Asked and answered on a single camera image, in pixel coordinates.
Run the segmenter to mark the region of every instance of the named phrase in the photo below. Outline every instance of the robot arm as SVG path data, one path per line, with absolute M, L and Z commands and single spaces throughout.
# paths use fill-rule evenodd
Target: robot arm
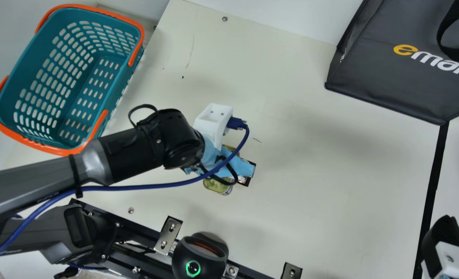
M 421 244 L 426 279 L 459 279 L 459 226 L 455 217 L 435 222 Z
M 108 186 L 164 166 L 187 168 L 200 161 L 204 140 L 175 109 L 155 111 L 132 129 L 92 140 L 83 152 L 0 171 L 0 219 L 80 185 Z

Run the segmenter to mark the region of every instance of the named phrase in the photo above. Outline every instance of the black cable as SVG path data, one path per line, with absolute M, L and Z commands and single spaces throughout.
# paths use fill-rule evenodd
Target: black cable
M 222 160 L 226 160 L 226 157 L 224 156 L 218 156 L 216 158 L 216 162 L 219 161 L 220 159 Z M 217 182 L 223 184 L 223 185 L 226 185 L 226 186 L 233 186 L 235 185 L 236 183 L 238 183 L 238 175 L 236 174 L 235 172 L 235 169 L 233 169 L 233 167 L 231 166 L 230 163 L 226 164 L 226 168 L 228 168 L 229 172 L 231 173 L 231 175 L 233 175 L 233 182 L 227 182 L 226 180 L 224 180 L 223 178 L 213 174 L 210 176 L 210 178 L 216 180 Z M 203 164 L 200 164 L 200 169 L 206 174 L 208 173 L 208 170 L 204 167 Z

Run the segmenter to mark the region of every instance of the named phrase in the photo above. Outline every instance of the plastic shopping basket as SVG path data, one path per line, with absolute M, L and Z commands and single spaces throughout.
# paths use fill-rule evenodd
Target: plastic shopping basket
M 57 155 L 99 137 L 143 53 L 143 27 L 119 14 L 60 5 L 40 21 L 0 84 L 0 130 Z

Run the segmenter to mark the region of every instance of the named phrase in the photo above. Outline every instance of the black strap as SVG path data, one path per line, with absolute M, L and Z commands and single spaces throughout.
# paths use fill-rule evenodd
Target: black strap
M 79 183 L 79 174 L 78 168 L 76 167 L 76 161 L 74 159 L 74 155 L 69 155 L 69 163 L 71 165 L 71 170 L 73 171 L 73 179 L 75 181 L 75 189 L 76 189 L 76 198 L 83 197 L 83 191 L 81 190 L 81 184 Z
M 433 207 L 435 205 L 435 197 L 437 195 L 438 182 L 440 179 L 440 171 L 442 170 L 443 154 L 445 152 L 446 137 L 448 134 L 448 123 L 440 126 L 438 133 L 437 148 L 431 167 L 430 181 L 428 183 L 428 192 L 426 193 L 426 203 L 424 204 L 423 220 L 421 222 L 421 231 L 419 232 L 419 245 L 417 247 L 416 263 L 414 266 L 414 275 L 412 279 L 421 279 L 423 269 L 421 268 L 422 254 L 421 243 L 426 233 L 430 230 L 431 216 L 433 215 Z
M 152 106 L 152 105 L 149 105 L 149 104 L 143 104 L 143 105 L 135 106 L 135 107 L 132 108 L 132 109 L 130 110 L 130 112 L 128 113 L 128 119 L 130 120 L 130 123 L 132 124 L 132 126 L 135 128 L 136 134 L 135 134 L 134 137 L 132 137 L 131 139 L 129 139 L 127 142 L 123 143 L 123 147 L 124 147 L 124 148 L 127 147 L 127 146 L 129 146 L 129 145 L 132 145 L 132 144 L 136 141 L 136 139 L 137 139 L 137 137 L 138 137 L 138 132 L 139 132 L 139 130 L 137 129 L 138 127 L 136 126 L 135 122 L 133 122 L 133 120 L 131 119 L 131 115 L 132 115 L 135 111 L 137 111 L 137 110 L 139 110 L 139 109 L 144 109 L 144 108 L 153 110 L 153 111 L 156 113 L 156 115 L 157 115 L 157 116 L 155 117 L 155 118 L 157 119 L 157 123 L 156 123 L 153 127 L 151 127 L 151 129 L 154 129 L 155 127 L 157 127 L 157 126 L 159 125 L 159 123 L 160 123 L 159 111 L 157 110 L 157 108 L 156 108 L 155 106 Z
M 445 53 L 451 60 L 459 62 L 459 49 L 449 48 L 442 45 L 442 37 L 445 31 L 450 27 L 455 21 L 459 19 L 459 0 L 454 0 L 450 10 L 443 19 L 440 27 L 438 28 L 437 41 L 438 46 L 443 53 Z
M 218 156 L 216 158 L 216 163 L 217 161 L 219 161 L 220 159 L 222 160 L 226 160 L 226 157 L 224 156 Z M 237 182 L 238 182 L 238 175 L 236 174 L 236 171 L 235 169 L 233 169 L 233 167 L 231 166 L 230 163 L 226 164 L 226 168 L 228 168 L 228 171 L 231 173 L 231 175 L 233 175 L 233 182 L 227 182 L 226 180 L 224 180 L 223 178 L 213 174 L 210 176 L 210 178 L 216 180 L 217 182 L 223 184 L 223 185 L 226 185 L 226 186 L 232 186 L 232 185 L 235 185 Z M 200 169 L 204 172 L 204 173 L 208 173 L 207 169 L 204 167 L 204 165 L 200 164 Z

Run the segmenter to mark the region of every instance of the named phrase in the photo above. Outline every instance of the white table surface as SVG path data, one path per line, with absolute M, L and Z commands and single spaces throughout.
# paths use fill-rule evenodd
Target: white table surface
M 234 106 L 251 129 L 242 150 L 257 163 L 250 187 L 220 196 L 197 183 L 82 200 L 156 230 L 168 215 L 181 219 L 179 237 L 215 233 L 231 260 L 276 278 L 285 262 L 304 268 L 304 279 L 411 277 L 438 127 L 325 90 L 334 46 L 222 16 L 170 2 L 106 133 L 129 129 L 128 111 L 143 103 L 190 122 L 210 102 Z M 224 143 L 242 137 L 231 131 Z M 6 167 L 51 158 L 18 144 Z M 118 185 L 184 179 L 156 169 Z M 0 257 L 6 279 L 54 274 L 36 271 L 41 257 L 32 272 L 27 257 Z

